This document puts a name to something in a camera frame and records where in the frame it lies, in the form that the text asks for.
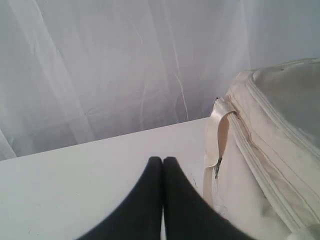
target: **white curtain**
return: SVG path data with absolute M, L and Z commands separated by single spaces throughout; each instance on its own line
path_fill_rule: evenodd
M 319 0 L 0 1 L 0 160 L 207 117 L 320 55 Z

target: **bag strap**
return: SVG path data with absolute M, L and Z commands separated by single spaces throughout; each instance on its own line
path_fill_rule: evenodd
M 215 100 L 212 114 L 206 127 L 203 198 L 211 207 L 213 206 L 212 174 L 215 169 L 215 178 L 218 177 L 228 138 L 229 122 L 226 116 L 230 113 L 236 113 L 236 109 L 228 100 L 228 96 Z

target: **white bag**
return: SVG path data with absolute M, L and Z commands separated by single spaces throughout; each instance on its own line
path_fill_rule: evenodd
M 206 129 L 203 197 L 256 239 L 320 238 L 320 60 L 240 73 Z

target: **cream bag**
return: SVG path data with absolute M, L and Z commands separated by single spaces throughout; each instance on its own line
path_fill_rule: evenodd
M 206 128 L 203 197 L 258 240 L 320 239 L 320 60 L 240 73 Z

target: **white table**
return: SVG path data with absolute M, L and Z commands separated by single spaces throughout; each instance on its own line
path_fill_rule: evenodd
M 126 197 L 150 156 L 202 192 L 207 119 L 0 161 L 0 239 L 73 240 Z

